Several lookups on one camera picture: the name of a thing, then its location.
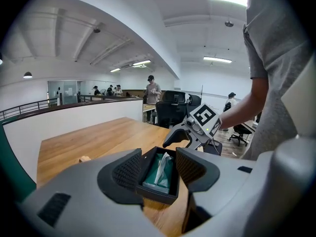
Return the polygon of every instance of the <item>ceiling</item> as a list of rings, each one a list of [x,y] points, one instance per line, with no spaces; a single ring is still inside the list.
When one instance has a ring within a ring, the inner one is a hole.
[[[216,0],[154,0],[172,32],[182,66],[217,66],[249,72],[242,35],[244,6]],[[230,20],[234,26],[225,26]],[[203,61],[204,56],[230,59],[230,64]]]
[[[63,8],[30,7],[11,26],[3,43],[3,61],[11,67],[53,57],[91,65],[104,72],[144,60],[152,61],[145,70],[161,68],[148,49],[136,43],[130,31],[120,27],[116,20],[99,22]]]
[[[177,44],[182,66],[216,66],[228,71],[249,72],[243,43],[245,7],[210,0],[153,0]],[[228,28],[225,21],[234,26]],[[159,59],[135,42],[127,27],[111,19],[93,17],[62,7],[36,6],[24,11],[8,32],[1,48],[6,66],[54,57],[91,65],[109,72],[139,61],[151,60],[146,69],[163,69]],[[233,62],[210,63],[203,56]]]

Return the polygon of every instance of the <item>man in gray t-shirt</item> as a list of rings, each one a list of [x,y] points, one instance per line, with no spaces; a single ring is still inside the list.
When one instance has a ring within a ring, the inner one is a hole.
[[[281,96],[297,79],[313,49],[284,0],[248,0],[243,28],[249,57],[251,92],[234,108],[221,114],[221,128],[250,120],[262,111],[260,123],[244,159],[256,160],[274,150],[297,131]]]
[[[159,101],[161,95],[161,88],[159,84],[155,83],[154,76],[148,76],[149,84],[146,86],[147,104],[155,105]],[[150,122],[152,111],[147,111],[147,123]]]

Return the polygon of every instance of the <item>metal railing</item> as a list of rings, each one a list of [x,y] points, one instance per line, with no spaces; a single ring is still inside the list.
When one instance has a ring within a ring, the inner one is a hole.
[[[86,103],[86,102],[91,102],[91,101],[101,101],[101,100],[106,100],[106,99],[122,99],[122,98],[128,98],[128,97],[121,97],[121,96],[104,96],[104,95],[96,95],[96,96],[81,95],[81,96],[80,96],[80,101],[81,101],[82,103]]]
[[[41,100],[37,102],[32,102],[24,105],[19,105],[12,107],[3,111],[0,111],[0,121],[24,113],[32,112],[35,110],[41,110],[44,108],[49,108],[57,106],[57,98],[51,98],[46,100]]]

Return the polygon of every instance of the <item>baseball cap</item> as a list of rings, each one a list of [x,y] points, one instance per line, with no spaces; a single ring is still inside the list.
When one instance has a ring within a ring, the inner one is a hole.
[[[155,78],[154,78],[154,76],[153,75],[150,75],[150,76],[148,76],[148,80],[147,81],[152,81],[152,80],[154,80]]]
[[[234,97],[234,96],[236,96],[236,94],[233,93],[233,92],[231,92],[231,93],[228,95],[229,98]]]

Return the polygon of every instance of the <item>wooden desk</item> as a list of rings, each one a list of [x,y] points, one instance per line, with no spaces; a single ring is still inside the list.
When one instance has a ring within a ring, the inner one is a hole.
[[[78,163],[82,156],[95,159],[135,148],[141,148],[144,154],[154,146],[162,147],[168,132],[169,129],[119,118],[44,140],[39,152],[37,186]],[[168,148],[175,150],[176,147],[185,147],[187,143],[174,143]],[[166,236],[179,236],[187,198],[188,190],[180,180],[179,197],[172,205],[144,199],[144,214]]]
[[[249,121],[247,121],[247,122],[245,122],[245,123],[242,123],[242,125],[243,125],[244,127],[246,127],[249,131],[251,131],[252,133],[254,133],[254,132],[256,131],[256,128],[252,126],[253,123],[254,123],[253,120],[249,120]]]
[[[143,104],[143,112],[155,110],[156,105]]]

